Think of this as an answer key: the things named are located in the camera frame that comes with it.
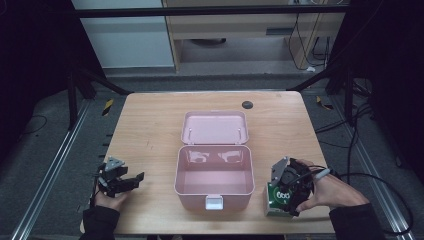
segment dark background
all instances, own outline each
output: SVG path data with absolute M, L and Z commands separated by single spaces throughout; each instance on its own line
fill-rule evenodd
M 1 1 L 0 12 L 5 7 Z M 47 14 L 73 9 L 68 0 L 7 1 L 0 16 L 0 162 L 35 104 L 67 88 L 71 59 L 105 77 L 80 20 Z

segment wire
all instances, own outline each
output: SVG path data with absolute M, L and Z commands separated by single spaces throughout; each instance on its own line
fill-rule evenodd
M 324 142 L 324 141 L 321 141 L 321 140 L 319 140 L 318 142 L 323 143 L 323 144 L 327 144 L 327 145 L 333 146 L 333 147 L 349 148 L 349 146 L 340 146 L 340 145 L 336 145 L 336 144 L 333 144 L 333 143 Z
M 382 182 L 382 183 L 384 183 L 384 184 L 386 184 L 386 186 L 393 192 L 393 193 L 395 193 L 396 194 L 396 196 L 399 198 L 399 200 L 402 202 L 402 204 L 405 206 L 405 209 L 406 209 L 406 211 L 408 212 L 408 216 L 409 216 L 409 223 L 408 223 L 408 228 L 407 229 L 405 229 L 405 230 L 403 230 L 403 231 L 401 231 L 401 232 L 394 232 L 394 231 L 389 231 L 389 230 L 384 230 L 383 229 L 383 231 L 384 231 L 384 233 L 386 233 L 386 234 L 390 234 L 390 235 L 396 235 L 396 236 L 398 236 L 398 235 L 404 235 L 404 234 L 407 234 L 408 232 L 410 232 L 411 231 L 411 229 L 412 229 L 412 227 L 413 227 L 413 225 L 414 225 L 414 215 L 413 215 L 413 213 L 412 213 L 412 210 L 411 210 L 411 208 L 409 207 L 409 205 L 408 205 L 408 203 L 406 202 L 406 200 L 402 197 L 402 195 L 391 185 L 391 184 L 389 184 L 387 181 L 385 181 L 385 180 L 383 180 L 383 179 L 381 179 L 381 178 L 379 178 L 379 177 L 376 177 L 376 176 L 374 176 L 374 175 L 371 175 L 371 174 L 368 174 L 368 173 L 357 173 L 357 172 L 355 172 L 355 173 L 349 173 L 349 174 L 347 174 L 347 173 L 345 173 L 345 174 L 340 174 L 340 177 L 346 177 L 346 176 L 363 176 L 363 177 L 371 177 L 371 178 L 373 178 L 373 179 L 376 179 L 376 180 L 378 180 L 378 181 L 380 181 L 380 182 Z
M 298 37 L 299 37 L 300 45 L 302 46 L 302 50 L 303 50 L 303 57 L 305 58 L 306 62 L 308 62 L 308 64 L 309 64 L 311 67 L 318 67 L 318 66 L 322 66 L 322 65 L 324 65 L 323 63 L 322 63 L 322 64 L 315 64 L 315 63 L 311 63 L 311 62 L 309 61 L 309 59 L 308 59 L 308 56 L 306 56 L 306 49 L 305 49 L 305 45 L 303 44 L 302 37 L 300 36 L 300 31 L 299 31 L 299 15 L 300 15 L 299 13 L 297 13 L 297 14 L 296 14 L 296 21 L 295 21 L 295 23 L 294 23 L 293 32 L 292 32 L 292 34 L 291 34 L 291 35 L 290 35 L 290 37 L 289 37 L 289 52 L 290 52 L 290 55 L 291 55 L 291 56 L 292 56 L 292 58 L 294 59 L 293 53 L 292 53 L 292 51 L 291 51 L 291 38 L 292 38 L 292 36 L 293 36 L 293 34 L 294 34 L 294 31 L 296 30 L 297 35 L 298 35 Z M 299 69 L 299 70 L 306 70 L 306 69 L 303 69 L 303 68 L 299 68 L 297 65 L 296 65 L 296 68 L 297 68 L 297 69 Z
M 34 115 L 34 116 L 32 116 L 32 118 L 37 118 L 37 117 L 39 117 L 39 118 L 43 118 L 43 119 L 44 119 L 44 123 L 41 125 L 41 127 L 37 128 L 37 129 L 35 129 L 35 130 L 32 130 L 32 131 L 24 132 L 23 134 L 31 134 L 31 133 L 38 132 L 38 131 L 40 131 L 40 130 L 44 127 L 44 126 L 46 126 L 46 124 L 47 124 L 47 118 L 46 118 L 45 116 L 42 116 L 42 115 Z

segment box compartment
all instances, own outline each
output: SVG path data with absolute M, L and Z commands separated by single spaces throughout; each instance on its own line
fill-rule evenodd
M 255 189 L 244 113 L 186 114 L 175 191 L 190 210 L 241 210 Z

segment floor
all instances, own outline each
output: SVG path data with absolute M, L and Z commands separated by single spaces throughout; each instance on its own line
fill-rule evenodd
M 315 57 L 321 56 L 318 54 L 323 47 L 321 43 L 317 45 Z M 312 55 L 309 59 L 322 62 Z M 136 92 L 284 90 L 316 73 L 294 66 L 282 38 L 227 39 L 223 44 L 186 41 L 181 60 L 178 72 L 148 69 L 141 76 L 122 76 L 112 71 L 109 80 Z M 365 80 L 358 81 L 367 85 Z M 325 83 L 325 80 L 320 81 L 302 92 L 315 129 L 342 119 L 343 93 L 327 96 L 323 90 Z M 75 136 L 71 136 L 72 147 L 67 150 L 61 149 L 64 139 L 69 137 L 68 114 L 64 111 L 67 109 L 66 92 L 46 98 L 37 105 L 27 133 L 22 135 L 9 161 L 0 170 L 0 239 L 10 239 L 13 233 L 21 230 L 19 224 L 26 224 L 27 231 L 20 233 L 29 239 L 77 239 L 80 235 L 81 211 L 87 206 L 93 171 L 103 160 L 125 101 L 125 96 L 97 84 L 95 87 L 95 100 L 79 97 L 79 108 L 86 109 L 81 112 L 85 120 Z M 321 97 L 322 104 L 317 103 L 317 96 Z M 104 117 L 101 112 L 110 98 L 114 99 L 114 105 Z M 366 99 L 355 97 L 354 103 L 361 106 L 366 104 Z M 396 167 L 394 153 L 372 113 L 362 116 L 358 124 L 359 141 L 351 153 L 352 171 L 378 174 L 390 181 L 414 213 L 415 225 L 410 234 L 388 235 L 388 238 L 424 239 L 423 186 L 410 169 Z M 347 125 L 317 134 L 328 164 L 339 172 L 346 170 L 351 136 L 352 129 Z M 58 153 L 63 156 L 62 162 L 55 161 Z M 408 222 L 407 212 L 398 199 L 390 200 L 391 193 L 387 194 L 384 186 L 356 178 L 352 179 L 352 185 L 373 202 L 386 229 L 402 227 L 405 219 Z M 33 214 L 27 222 L 26 213 Z M 143 236 L 118 237 L 143 239 Z M 301 234 L 288 236 L 288 239 L 334 239 L 334 236 Z

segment black cable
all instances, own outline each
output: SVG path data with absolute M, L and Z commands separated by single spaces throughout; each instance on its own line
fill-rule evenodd
M 338 147 L 338 148 L 349 148 L 349 146 L 340 146 L 340 145 L 337 145 L 337 144 L 328 143 L 328 142 L 324 142 L 324 141 L 321 141 L 321 140 L 318 140 L 318 142 L 329 145 L 329 146 Z
M 44 123 L 41 125 L 41 127 L 37 128 L 37 129 L 35 129 L 35 130 L 32 130 L 32 131 L 24 132 L 23 134 L 31 134 L 31 133 L 38 132 L 38 131 L 40 131 L 40 130 L 44 127 L 44 126 L 46 126 L 46 124 L 47 124 L 47 118 L 46 118 L 45 116 L 42 116 L 42 115 L 34 115 L 34 116 L 32 116 L 32 118 L 37 118 L 37 117 L 39 117 L 39 118 L 43 118 L 43 119 L 44 119 Z
M 328 124 L 328 125 L 325 125 L 325 126 L 322 126 L 322 127 L 319 127 L 319 128 L 317 128 L 316 130 L 315 130 L 315 134 L 318 134 L 318 133 L 323 133 L 323 132 L 327 132 L 327 131 L 330 131 L 330 130 L 332 130 L 332 129 L 335 129 L 335 128 L 337 128 L 337 127 L 339 127 L 339 126 L 341 126 L 341 125 L 343 125 L 343 124 L 345 124 L 345 123 L 347 123 L 347 122 L 349 122 L 350 120 L 354 120 L 355 118 L 360 118 L 360 117 L 362 117 L 364 114 L 367 114 L 368 112 L 363 112 L 363 111 L 366 111 L 366 110 L 368 110 L 370 107 L 367 107 L 367 108 L 365 108 L 365 109 L 363 109 L 363 110 L 360 110 L 360 111 L 358 111 L 354 116 L 352 116 L 352 119 L 349 119 L 349 120 L 339 120 L 339 121 L 337 121 L 337 122 L 333 122 L 333 123 L 330 123 L 330 124 Z
M 297 30 L 297 34 L 299 36 L 299 42 L 300 42 L 300 45 L 302 46 L 303 56 L 304 56 L 305 60 L 309 63 L 309 65 L 311 65 L 311 67 L 322 66 L 324 64 L 314 64 L 314 63 L 311 63 L 309 61 L 308 57 L 306 56 L 306 49 L 305 49 L 305 46 L 303 45 L 303 41 L 302 41 L 302 38 L 300 36 L 300 31 L 299 31 L 299 15 L 300 15 L 299 13 L 296 14 L 296 21 L 294 23 L 293 31 L 292 31 L 292 33 L 290 34 L 290 37 L 289 37 L 289 43 L 288 43 L 288 45 L 289 45 L 290 55 L 291 55 L 292 59 L 294 60 L 294 55 L 293 55 L 293 52 L 291 51 L 291 38 L 292 38 L 293 34 L 295 33 L 295 30 Z M 298 67 L 296 65 L 296 63 L 294 65 L 296 66 L 296 68 L 298 70 L 306 70 L 306 68 L 300 68 L 300 67 Z
M 390 235 L 404 235 L 407 234 L 411 231 L 413 225 L 414 225 L 414 215 L 413 212 L 411 210 L 411 208 L 409 207 L 408 203 L 406 202 L 406 200 L 402 197 L 402 195 L 391 185 L 389 184 L 387 181 L 376 177 L 374 175 L 368 174 L 368 173 L 349 173 L 349 174 L 341 174 L 340 177 L 345 177 L 345 176 L 365 176 L 365 177 L 371 177 L 373 179 L 376 179 L 382 183 L 384 183 L 393 193 L 396 194 L 396 196 L 399 198 L 399 200 L 402 202 L 402 204 L 405 206 L 406 211 L 408 212 L 408 216 L 409 216 L 409 223 L 408 223 L 408 228 L 401 231 L 401 232 L 394 232 L 394 231 L 389 231 L 389 230 L 384 230 L 383 232 L 386 234 L 390 234 Z
M 363 105 L 361 105 L 355 116 L 352 117 L 352 127 L 353 127 L 353 134 L 352 134 L 352 139 L 350 141 L 349 144 L 349 149 L 348 149 L 348 153 L 347 153 L 347 183 L 350 184 L 350 177 L 349 177 L 349 173 L 350 173 L 350 165 L 351 165 L 351 155 L 352 155 L 352 149 L 353 146 L 357 143 L 358 139 L 359 139 L 359 133 L 358 133 L 358 119 L 360 117 L 362 117 L 363 115 L 369 113 L 370 111 L 368 111 L 371 107 L 370 106 L 366 106 L 368 103 L 365 103 Z

